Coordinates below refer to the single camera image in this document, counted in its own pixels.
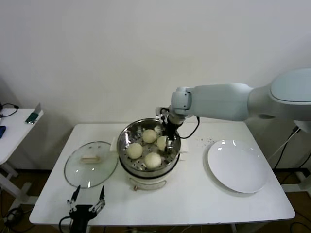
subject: white table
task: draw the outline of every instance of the white table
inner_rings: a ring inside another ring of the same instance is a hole
[[[74,187],[64,178],[64,165],[71,153],[92,141],[112,141],[127,124],[79,124],[71,133],[49,179],[31,213],[33,224],[58,224],[68,216],[67,199]],[[186,123],[181,135],[193,131],[196,123]],[[118,164],[105,181],[106,206],[89,222],[90,226],[196,225],[273,221],[290,219],[295,212],[274,173],[255,194],[242,194],[219,183],[203,165],[209,140],[236,139],[258,148],[243,122],[202,123],[187,139],[189,152],[182,155],[169,182],[155,191],[133,191],[126,173]],[[77,203],[94,204],[102,185],[81,189]]]
[[[12,113],[12,111],[14,111],[14,109],[3,109],[1,113],[7,115]],[[34,109],[18,109],[15,114],[9,117],[3,117],[0,121],[0,125],[4,125],[6,127],[6,131],[0,139],[0,164],[1,168],[8,173],[7,177],[0,174],[0,184],[7,192],[16,198],[11,206],[11,209],[18,207],[20,204],[35,204],[37,200],[37,197],[27,195],[27,191],[29,190],[31,183],[27,182],[21,189],[19,189],[10,182],[10,178],[12,176],[17,177],[18,173],[8,163],[6,163],[15,149],[35,125],[25,123],[25,120],[33,111]],[[40,112],[37,121],[42,117],[42,115],[43,111]]]

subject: glass lid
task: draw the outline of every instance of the glass lid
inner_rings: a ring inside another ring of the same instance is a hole
[[[118,164],[107,142],[90,142],[74,151],[65,165],[65,178],[72,186],[91,188],[107,180]]]

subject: phone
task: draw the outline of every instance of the phone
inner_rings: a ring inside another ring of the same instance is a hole
[[[2,135],[4,134],[5,130],[6,130],[6,127],[1,125],[0,126],[0,138],[2,138]]]

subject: floor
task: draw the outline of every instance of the floor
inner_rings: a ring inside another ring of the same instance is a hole
[[[278,173],[277,177],[279,181],[283,180],[288,175],[287,172]],[[22,187],[25,182],[33,182],[35,185],[29,191],[29,195],[38,196],[41,190],[44,187],[44,184],[49,176],[48,172],[20,172],[17,178],[12,178],[11,181],[17,185],[18,187]],[[285,183],[297,183],[298,180],[295,175],[291,175]],[[287,194],[290,202],[292,203],[294,209],[299,213],[303,214],[308,219],[311,219],[311,199],[307,195],[307,193],[289,193]],[[13,197],[9,195],[7,192],[3,192],[3,212],[6,214],[8,208],[11,206],[13,202]],[[23,205],[22,206],[24,211],[31,210],[32,206]],[[29,227],[31,227],[31,223],[29,222],[29,214],[27,213],[23,220],[14,227],[16,231],[23,231]],[[296,215],[295,219],[289,221],[278,221],[278,222],[271,222],[265,225],[263,228],[259,229],[258,233],[289,233],[290,232],[290,224],[293,222],[300,222],[307,225],[311,228],[311,223],[304,219],[299,214]],[[156,231],[159,233],[167,233],[169,230],[170,233],[181,233],[187,226],[182,227],[138,227],[138,230],[149,230],[149,231]],[[3,221],[0,222],[0,229],[3,229]],[[107,227],[105,229],[105,233],[122,233],[129,231],[127,227]],[[29,233],[57,233],[59,232],[52,226],[35,226],[29,231]],[[94,227],[91,229],[91,233],[103,233],[103,227]],[[231,233],[231,228],[229,225],[205,225],[205,226],[192,226],[185,230],[183,233]],[[293,233],[307,233],[311,232],[306,229],[304,226],[295,224],[293,226]]]

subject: black cable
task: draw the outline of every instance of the black cable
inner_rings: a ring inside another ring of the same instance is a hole
[[[161,108],[161,109],[160,109],[160,113],[161,113],[161,114],[162,114],[162,110],[166,110],[167,112],[170,111],[168,108]]]
[[[291,132],[291,135],[287,138],[287,140],[290,139],[290,137],[291,137],[297,130],[298,130],[298,127],[297,127],[297,126],[296,126],[295,128],[293,128],[293,129],[292,129],[292,132]],[[278,159],[276,165],[274,166],[274,169],[276,169],[277,165],[278,165],[279,162],[281,161],[281,159],[282,159],[282,157],[283,157],[283,153],[284,153],[284,151],[285,151],[285,149],[286,149],[288,143],[289,143],[289,142],[287,142],[287,143],[284,145],[284,147],[283,147],[283,149],[282,149],[282,152],[281,152],[281,155],[280,155],[280,157],[279,157],[279,159]]]
[[[304,164],[306,164],[306,162],[310,159],[310,157],[311,157],[311,152],[310,152],[310,154],[309,154],[309,156],[307,157],[307,159],[298,167],[298,168],[301,168]],[[290,174],[288,174],[283,180],[282,180],[282,182],[280,182],[280,184],[283,184],[286,180],[287,180],[287,178],[289,178],[291,175],[293,175],[294,174],[294,172],[291,172]]]
[[[58,223],[58,228],[59,228],[59,231],[60,231],[61,233],[64,233],[63,230],[62,230],[62,221],[64,221],[65,219],[68,219],[68,218],[70,218],[70,216],[63,217],[63,218],[59,221],[59,223]]]
[[[17,105],[11,104],[11,103],[5,103],[4,105],[2,105],[2,107],[6,106],[6,105],[11,105],[11,106],[13,106],[13,107],[15,108],[15,111],[12,112],[12,113],[9,114],[9,115],[0,114],[0,117],[9,117],[9,116],[13,115],[14,113],[16,113],[16,112],[18,111],[18,109],[19,109],[19,107],[18,107]]]
[[[287,178],[289,178],[291,175],[293,175],[294,173],[291,172],[290,174],[288,174],[281,182],[280,182],[280,185],[282,185],[286,180]]]
[[[306,162],[310,159],[310,157],[311,157],[311,152],[310,152],[309,156],[307,157],[307,159],[298,168],[301,168],[304,164],[306,164]]]
[[[301,214],[301,213],[299,213],[299,212],[297,212],[297,211],[295,211],[296,212],[296,214],[299,214],[300,216],[302,216],[305,220],[307,220],[309,223],[311,223],[311,220],[310,219],[308,219],[306,216],[304,216],[303,214]]]
[[[198,129],[199,125],[200,125],[200,118],[197,116],[196,119],[198,120],[198,124],[197,126],[195,127],[194,131],[187,137],[181,137],[179,136],[178,132],[176,131],[176,136],[179,137],[180,139],[187,139],[187,138],[190,138],[194,133],[195,131]]]
[[[301,223],[301,222],[293,222],[293,223],[291,224],[291,226],[290,226],[290,232],[291,232],[291,233],[293,233],[293,226],[294,226],[295,224],[302,225],[302,226],[304,226],[305,228],[307,228],[307,229],[311,232],[311,228],[309,228],[307,225],[305,225],[305,224],[303,224],[303,223]]]

